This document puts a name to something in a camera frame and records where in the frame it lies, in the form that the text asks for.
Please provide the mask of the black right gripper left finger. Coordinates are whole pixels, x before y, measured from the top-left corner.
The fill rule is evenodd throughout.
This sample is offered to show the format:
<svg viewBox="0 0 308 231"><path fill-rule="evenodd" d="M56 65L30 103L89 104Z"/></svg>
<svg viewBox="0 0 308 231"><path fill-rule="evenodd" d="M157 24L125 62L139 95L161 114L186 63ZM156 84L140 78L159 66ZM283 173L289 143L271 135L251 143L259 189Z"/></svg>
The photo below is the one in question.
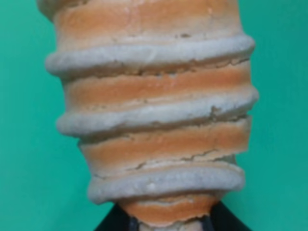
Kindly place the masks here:
<svg viewBox="0 0 308 231"><path fill-rule="evenodd" d="M138 231L139 227L136 218L131 217L118 204L114 204L95 231Z"/></svg>

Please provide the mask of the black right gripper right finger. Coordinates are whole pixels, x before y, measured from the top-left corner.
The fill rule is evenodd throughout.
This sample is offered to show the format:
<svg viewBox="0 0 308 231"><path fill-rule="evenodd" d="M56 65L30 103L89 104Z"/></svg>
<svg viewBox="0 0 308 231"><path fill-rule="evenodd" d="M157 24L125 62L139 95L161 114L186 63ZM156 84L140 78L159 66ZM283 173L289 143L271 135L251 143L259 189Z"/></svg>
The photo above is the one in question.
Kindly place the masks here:
<svg viewBox="0 0 308 231"><path fill-rule="evenodd" d="M202 217L203 231L251 231L222 202L214 205L209 215Z"/></svg>

